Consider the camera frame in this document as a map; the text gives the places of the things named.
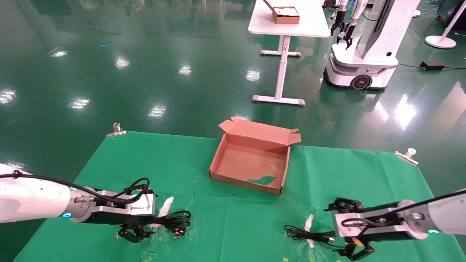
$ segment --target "metal clip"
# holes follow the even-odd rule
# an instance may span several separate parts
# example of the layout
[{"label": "metal clip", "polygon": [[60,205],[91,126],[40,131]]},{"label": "metal clip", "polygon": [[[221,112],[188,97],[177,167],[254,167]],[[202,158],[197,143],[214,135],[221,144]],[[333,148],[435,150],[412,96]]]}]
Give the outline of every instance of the metal clip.
[{"label": "metal clip", "polygon": [[118,136],[118,135],[123,135],[123,134],[126,134],[126,130],[121,129],[120,123],[114,123],[113,132],[108,133],[107,137],[113,137],[113,136]]},{"label": "metal clip", "polygon": [[414,161],[412,159],[412,156],[416,154],[416,149],[414,149],[414,148],[408,148],[408,151],[406,151],[406,153],[404,155],[402,153],[398,152],[398,151],[395,151],[395,154],[397,156],[401,157],[401,159],[403,159],[405,161],[408,161],[413,166],[419,165],[418,162],[416,162],[416,161]]}]

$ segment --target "white tissue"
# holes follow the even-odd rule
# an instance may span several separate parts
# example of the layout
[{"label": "white tissue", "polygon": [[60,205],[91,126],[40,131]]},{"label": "white tissue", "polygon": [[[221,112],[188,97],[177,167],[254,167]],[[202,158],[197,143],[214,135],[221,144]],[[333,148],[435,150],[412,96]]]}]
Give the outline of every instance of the white tissue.
[{"label": "white tissue", "polygon": [[299,16],[298,12],[294,8],[274,8],[274,10],[279,15]]}]

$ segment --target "green tablecloth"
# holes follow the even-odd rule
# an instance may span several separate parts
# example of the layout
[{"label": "green tablecloth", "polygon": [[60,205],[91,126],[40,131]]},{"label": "green tablecloth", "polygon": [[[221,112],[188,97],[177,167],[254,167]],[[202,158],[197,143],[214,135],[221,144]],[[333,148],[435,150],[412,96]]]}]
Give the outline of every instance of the green tablecloth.
[{"label": "green tablecloth", "polygon": [[[106,138],[76,183],[121,191],[140,177],[151,179],[157,210],[174,196],[170,212],[187,209],[192,225],[182,238],[157,228],[139,244],[116,238],[119,226],[46,220],[17,262],[336,262],[336,252],[285,236],[282,226],[332,230],[335,197],[362,201],[365,207],[403,199],[432,197],[419,168],[394,153],[292,146],[281,196],[212,181],[208,168],[219,141],[129,131]],[[432,234],[423,241],[374,242],[370,261],[466,261],[452,235]]]}]

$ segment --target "black power adapter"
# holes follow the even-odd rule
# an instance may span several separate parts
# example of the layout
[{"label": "black power adapter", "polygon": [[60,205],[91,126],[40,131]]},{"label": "black power adapter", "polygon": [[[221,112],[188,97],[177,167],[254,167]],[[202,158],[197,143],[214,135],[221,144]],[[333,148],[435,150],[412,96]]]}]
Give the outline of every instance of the black power adapter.
[{"label": "black power adapter", "polygon": [[440,61],[434,60],[434,61],[424,61],[421,63],[420,67],[426,71],[435,71],[435,70],[441,71],[445,67],[445,65],[442,64],[442,62]]}]

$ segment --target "cardboard box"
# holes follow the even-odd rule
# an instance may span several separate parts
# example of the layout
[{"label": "cardboard box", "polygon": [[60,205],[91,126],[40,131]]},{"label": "cardboard box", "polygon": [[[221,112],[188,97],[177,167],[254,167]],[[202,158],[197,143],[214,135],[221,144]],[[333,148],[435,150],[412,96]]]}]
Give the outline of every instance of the cardboard box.
[{"label": "cardboard box", "polygon": [[[264,0],[267,6],[272,10],[272,16],[274,17],[275,24],[299,24],[299,14],[295,7],[293,6],[283,6],[282,1],[273,1],[273,0]],[[295,10],[297,15],[288,16],[280,15],[276,11],[277,9],[292,8]]]},{"label": "cardboard box", "polygon": [[226,134],[209,169],[213,180],[280,195],[287,175],[290,145],[301,142],[298,129],[237,117],[221,123]]}]

